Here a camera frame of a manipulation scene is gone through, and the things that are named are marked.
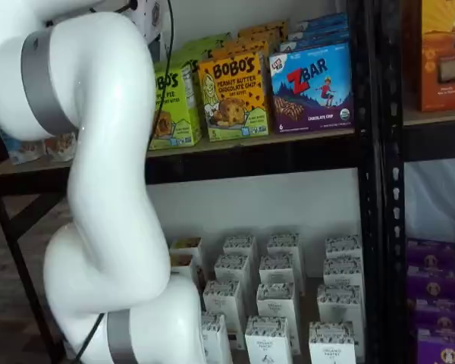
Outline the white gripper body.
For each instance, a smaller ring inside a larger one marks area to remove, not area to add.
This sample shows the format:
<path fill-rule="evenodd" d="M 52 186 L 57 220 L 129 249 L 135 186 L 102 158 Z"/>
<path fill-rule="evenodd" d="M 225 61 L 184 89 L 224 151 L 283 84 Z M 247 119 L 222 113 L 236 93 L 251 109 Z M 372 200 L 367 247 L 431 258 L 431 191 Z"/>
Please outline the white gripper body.
<path fill-rule="evenodd" d="M 128 17 L 142 34 L 147 44 L 153 42 L 162 30 L 164 2 L 159 0 L 130 1 Z"/>

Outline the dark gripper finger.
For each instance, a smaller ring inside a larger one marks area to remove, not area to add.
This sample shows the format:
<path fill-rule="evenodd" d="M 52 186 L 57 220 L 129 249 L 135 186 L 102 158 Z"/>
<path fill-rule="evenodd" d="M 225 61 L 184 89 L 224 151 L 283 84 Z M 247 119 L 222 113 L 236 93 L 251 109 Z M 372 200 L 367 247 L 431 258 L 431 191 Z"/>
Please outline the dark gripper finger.
<path fill-rule="evenodd" d="M 162 57 L 162 35 L 158 34 L 149 44 L 149 51 L 153 61 L 161 61 Z"/>

